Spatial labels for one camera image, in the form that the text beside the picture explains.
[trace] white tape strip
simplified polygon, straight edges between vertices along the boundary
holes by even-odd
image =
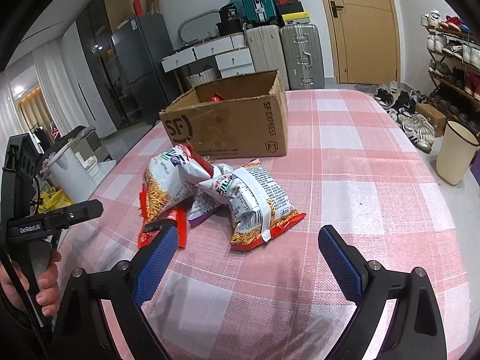
[[[248,186],[253,197],[257,200],[262,213],[262,238],[265,242],[268,242],[272,236],[270,235],[271,212],[267,203],[268,195],[266,191],[246,169],[238,168],[233,173]]]

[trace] white curtain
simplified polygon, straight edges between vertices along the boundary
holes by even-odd
[[[80,125],[88,127],[90,123],[65,70],[58,40],[33,50],[33,60],[45,103],[60,133],[66,135]]]
[[[5,150],[7,150],[8,138],[12,135],[23,133],[22,125],[18,120],[12,101],[12,94],[9,86],[9,80],[6,74],[0,74],[0,168],[3,167],[5,161]]]

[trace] beige trash can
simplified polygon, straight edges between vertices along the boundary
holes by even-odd
[[[449,121],[438,153],[438,175],[452,185],[458,184],[479,146],[475,135],[461,124]]]

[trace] plaid tablecloth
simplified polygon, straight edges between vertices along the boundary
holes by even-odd
[[[355,309],[318,250],[320,227],[332,224],[367,260],[391,270],[426,269],[449,359],[457,359],[467,340],[469,284],[452,217],[416,149],[361,92],[287,97],[288,155],[262,163],[307,217],[247,253],[230,251],[228,209],[192,229],[142,307],[162,343],[174,359],[323,359]],[[78,266],[102,271],[134,256],[142,174],[169,147],[163,126],[153,128],[99,186],[92,198],[104,214],[72,227],[61,245],[62,286]],[[393,307],[389,301],[366,359],[378,353]],[[131,358],[106,309],[121,355]]]

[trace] doorway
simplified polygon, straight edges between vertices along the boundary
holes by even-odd
[[[323,0],[338,83],[399,80],[400,42],[393,0]]]

